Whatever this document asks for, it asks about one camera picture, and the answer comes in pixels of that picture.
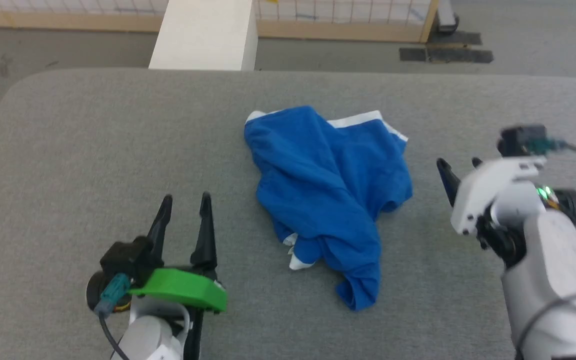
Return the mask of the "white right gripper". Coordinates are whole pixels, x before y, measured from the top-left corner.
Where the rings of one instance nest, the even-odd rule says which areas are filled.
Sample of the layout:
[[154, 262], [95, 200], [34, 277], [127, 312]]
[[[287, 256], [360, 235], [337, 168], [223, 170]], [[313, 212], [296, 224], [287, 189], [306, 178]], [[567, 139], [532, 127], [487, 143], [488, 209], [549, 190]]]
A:
[[450, 207], [453, 207], [451, 226], [459, 234], [464, 231], [473, 234], [476, 219], [498, 194], [515, 180], [536, 177], [546, 162], [544, 156], [510, 156], [489, 161], [472, 157], [471, 165], [475, 169], [461, 180], [444, 158], [438, 158], [436, 166], [439, 177]]

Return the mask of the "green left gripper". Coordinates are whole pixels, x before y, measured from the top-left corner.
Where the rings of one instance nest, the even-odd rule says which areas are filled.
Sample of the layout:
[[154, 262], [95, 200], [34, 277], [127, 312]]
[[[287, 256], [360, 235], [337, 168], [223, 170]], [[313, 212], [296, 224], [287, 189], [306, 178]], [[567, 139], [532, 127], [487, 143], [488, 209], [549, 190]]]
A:
[[[166, 194], [147, 234], [151, 243], [150, 258], [156, 262], [163, 261], [163, 245], [172, 208], [173, 196]], [[132, 285], [128, 294], [150, 296], [213, 313], [226, 312], [228, 294], [217, 278], [213, 208], [207, 191], [202, 194], [199, 216], [198, 239], [190, 255], [190, 265], [195, 272], [172, 267], [155, 268], [143, 284]]]

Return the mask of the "blue garment with white trim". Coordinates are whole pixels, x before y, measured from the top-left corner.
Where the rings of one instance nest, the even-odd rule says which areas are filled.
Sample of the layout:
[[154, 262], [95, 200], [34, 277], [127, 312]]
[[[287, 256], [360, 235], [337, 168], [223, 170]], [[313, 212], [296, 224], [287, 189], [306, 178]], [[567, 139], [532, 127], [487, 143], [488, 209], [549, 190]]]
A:
[[327, 120], [308, 105], [252, 111], [244, 139], [260, 171], [259, 203], [289, 268], [319, 261], [340, 273], [336, 293], [352, 311], [375, 305], [381, 287], [377, 220], [413, 196], [409, 139], [378, 110]]

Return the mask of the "long black floor mat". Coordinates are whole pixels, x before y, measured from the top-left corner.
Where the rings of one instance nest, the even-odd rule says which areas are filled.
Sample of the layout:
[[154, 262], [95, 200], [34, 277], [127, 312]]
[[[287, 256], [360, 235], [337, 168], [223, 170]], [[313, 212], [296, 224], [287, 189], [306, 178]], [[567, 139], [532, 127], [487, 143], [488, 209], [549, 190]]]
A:
[[490, 64], [494, 61], [490, 50], [473, 48], [400, 48], [399, 59], [402, 62], [422, 62], [431, 64], [472, 63]]

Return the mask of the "grey wheeled base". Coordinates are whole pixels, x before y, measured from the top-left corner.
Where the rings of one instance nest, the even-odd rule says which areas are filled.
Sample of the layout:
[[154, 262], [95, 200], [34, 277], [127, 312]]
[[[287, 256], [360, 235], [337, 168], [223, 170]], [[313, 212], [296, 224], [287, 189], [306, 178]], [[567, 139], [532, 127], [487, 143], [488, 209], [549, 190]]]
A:
[[436, 31], [438, 34], [454, 34], [460, 24], [459, 16], [454, 12], [452, 0], [438, 0], [436, 12]]

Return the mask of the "white square pillar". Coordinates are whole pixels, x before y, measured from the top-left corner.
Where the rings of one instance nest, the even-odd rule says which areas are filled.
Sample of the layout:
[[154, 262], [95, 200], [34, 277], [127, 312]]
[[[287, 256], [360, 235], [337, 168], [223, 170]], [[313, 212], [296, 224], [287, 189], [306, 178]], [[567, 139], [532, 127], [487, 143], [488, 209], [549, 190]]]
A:
[[149, 69], [253, 71], [253, 0], [169, 0]]

